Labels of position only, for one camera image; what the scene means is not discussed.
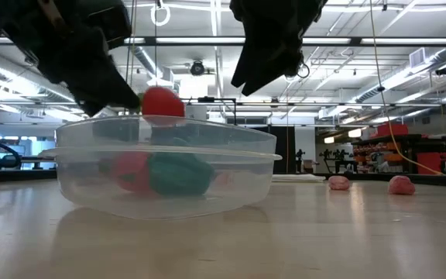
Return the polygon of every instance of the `pink blob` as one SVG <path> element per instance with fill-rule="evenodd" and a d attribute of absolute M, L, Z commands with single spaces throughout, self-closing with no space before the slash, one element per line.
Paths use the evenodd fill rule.
<path fill-rule="evenodd" d="M 328 178 L 328 186 L 331 190 L 348 190 L 350 184 L 348 183 L 348 178 L 342 177 L 340 175 L 334 175 Z"/>
<path fill-rule="evenodd" d="M 390 179 L 388 193 L 392 195 L 413 195 L 416 191 L 414 184 L 407 176 L 396 175 Z"/>

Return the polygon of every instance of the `ceiling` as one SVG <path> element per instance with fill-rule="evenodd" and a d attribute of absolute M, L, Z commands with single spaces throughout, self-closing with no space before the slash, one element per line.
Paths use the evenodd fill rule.
<path fill-rule="evenodd" d="M 124 1 L 129 14 L 135 15 L 133 26 L 135 36 L 243 36 L 242 24 L 236 21 L 228 9 L 229 0 L 221 0 L 221 12 L 216 12 L 217 20 L 211 23 L 211 1 L 213 0 L 165 0 L 164 5 L 170 8 L 171 17 L 163 26 L 155 26 L 151 20 L 153 1 Z M 408 5 L 416 5 L 404 10 Z M 374 0 L 375 8 L 380 8 L 383 1 Z M 305 36 L 372 36 L 372 25 L 369 12 L 369 0 L 330 0 L 325 6 L 321 18 L 306 32 Z M 446 1 L 426 0 L 388 1 L 389 9 L 385 12 L 375 9 L 373 17 L 377 36 L 438 36 L 446 37 Z M 158 21 L 164 19 L 166 12 L 158 11 Z M 409 63 L 409 54 L 418 47 L 383 47 L 378 49 L 379 70 L 381 75 L 390 74 Z M 175 73 L 175 80 L 188 78 L 187 65 L 194 60 L 202 60 L 206 68 L 216 68 L 216 52 L 213 46 L 145 46 L 144 50 L 158 66 L 168 67 Z M 305 57 L 309 57 L 310 76 L 307 79 L 289 83 L 280 77 L 255 94 L 244 97 L 239 88 L 234 88 L 230 81 L 237 64 L 240 46 L 219 46 L 221 55 L 221 96 L 237 98 L 242 102 L 269 102 L 271 98 L 290 102 L 347 102 L 366 85 L 375 85 L 376 61 L 372 47 L 303 47 Z M 111 51 L 118 71 L 123 76 L 132 76 L 131 86 L 135 91 L 148 88 L 150 79 L 144 66 L 137 61 L 127 61 L 128 47 L 122 46 Z M 25 57 L 15 46 L 0 46 L 0 57 L 10 60 L 29 72 L 38 74 L 37 69 L 25 62 Z M 216 77 L 211 74 L 205 78 L 208 83 L 208 94 L 217 96 Z M 430 78 L 428 73 L 419 74 L 408 82 L 398 84 L 389 91 L 389 100 L 396 102 L 410 94 L 429 88 L 431 84 L 446 81 L 446 76 Z M 318 112 L 321 107 L 298 107 L 295 112 Z M 245 110 L 270 110 L 269 107 Z M 361 115 L 363 111 L 347 109 L 344 117 Z"/>

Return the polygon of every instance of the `ceiling beam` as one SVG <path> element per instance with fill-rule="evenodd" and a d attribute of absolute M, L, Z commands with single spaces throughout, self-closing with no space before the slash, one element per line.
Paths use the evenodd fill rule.
<path fill-rule="evenodd" d="M 146 36 L 133 37 L 125 40 L 124 46 L 145 47 L 242 47 L 244 36 Z M 8 38 L 0 38 L 0 46 L 12 46 Z M 376 38 L 378 47 L 446 47 L 446 37 L 420 36 L 380 36 Z M 369 36 L 305 36 L 303 47 L 373 47 L 374 42 Z"/>

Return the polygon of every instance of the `hanging wire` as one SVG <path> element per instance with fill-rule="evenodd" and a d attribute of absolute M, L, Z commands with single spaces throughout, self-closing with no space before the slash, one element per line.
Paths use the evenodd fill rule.
<path fill-rule="evenodd" d="M 393 130 L 392 130 L 392 123 L 390 122 L 390 117 L 388 115 L 388 108 L 386 106 L 385 103 L 385 96 L 383 94 L 383 92 L 385 91 L 385 88 L 382 86 L 382 82 L 381 82 L 381 75 L 379 73 L 379 62 L 378 62 L 378 47 L 376 46 L 376 29 L 375 29 L 375 20 L 373 18 L 373 14 L 372 14 L 372 0 L 369 0 L 369 14 L 371 15 L 371 27 L 372 27 L 372 41 L 373 41 L 373 46 L 375 49 L 375 61 L 376 61 L 376 76 L 378 77 L 378 83 L 379 83 L 379 93 L 381 93 L 381 99 L 383 101 L 383 111 L 386 114 L 386 119 L 388 120 L 388 127 L 389 127 L 389 131 L 390 131 L 390 135 L 392 136 L 392 141 L 393 141 L 393 145 L 395 146 L 396 152 L 406 161 L 415 164 L 419 167 L 422 167 L 428 171 L 431 171 L 434 174 L 438 174 L 438 175 L 442 175 L 442 173 L 440 171 L 437 170 L 433 170 L 429 167 L 424 166 L 423 164 L 420 164 L 416 161 L 413 161 L 407 157 L 405 157 L 399 150 L 399 147 L 396 145 L 396 141 L 395 141 L 395 136 L 393 135 Z"/>
<path fill-rule="evenodd" d="M 133 0 L 133 1 L 135 2 L 135 5 L 132 9 L 132 12 L 134 13 L 132 15 L 132 19 L 133 19 L 132 32 L 133 32 L 133 37 L 135 38 L 136 37 L 136 27 L 137 27 L 137 0 Z M 135 47 L 136 47 L 136 40 L 134 39 L 132 41 L 132 46 L 129 47 L 129 50 L 130 50 L 129 53 L 134 51 Z M 135 59 L 135 56 L 132 53 L 132 61 L 130 62 L 130 65 L 131 65 L 131 67 L 130 67 L 130 83 L 129 83 L 130 88 L 132 87 L 132 84 L 133 84 L 133 61 L 134 61 L 134 59 Z"/>
<path fill-rule="evenodd" d="M 156 20 L 156 22 L 158 22 L 158 8 L 157 8 L 157 0 L 154 0 L 154 7 L 156 9 L 156 12 L 154 13 L 154 19 Z M 158 25 L 155 24 L 154 25 L 154 37 L 157 38 L 158 37 Z M 156 86 L 158 86 L 158 46 L 155 45 L 154 46 L 154 78 L 156 79 Z"/>
<path fill-rule="evenodd" d="M 137 5 L 135 5 L 136 0 L 132 0 L 132 8 L 130 9 L 130 26 L 133 26 L 134 21 L 133 21 L 133 16 L 134 16 L 134 10 L 137 9 Z M 129 44 L 135 42 L 135 40 L 132 38 L 133 36 L 135 36 L 135 32 L 134 34 L 132 34 L 129 38 Z M 130 62 L 130 47 L 128 48 L 127 51 L 127 69 L 125 72 L 125 82 L 128 84 L 129 83 L 129 62 Z"/>

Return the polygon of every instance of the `table surface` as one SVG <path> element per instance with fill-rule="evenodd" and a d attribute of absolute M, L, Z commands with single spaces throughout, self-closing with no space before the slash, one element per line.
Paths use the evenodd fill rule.
<path fill-rule="evenodd" d="M 281 183 L 230 212 L 137 221 L 55 181 L 0 184 L 0 278 L 446 278 L 446 187 Z"/>

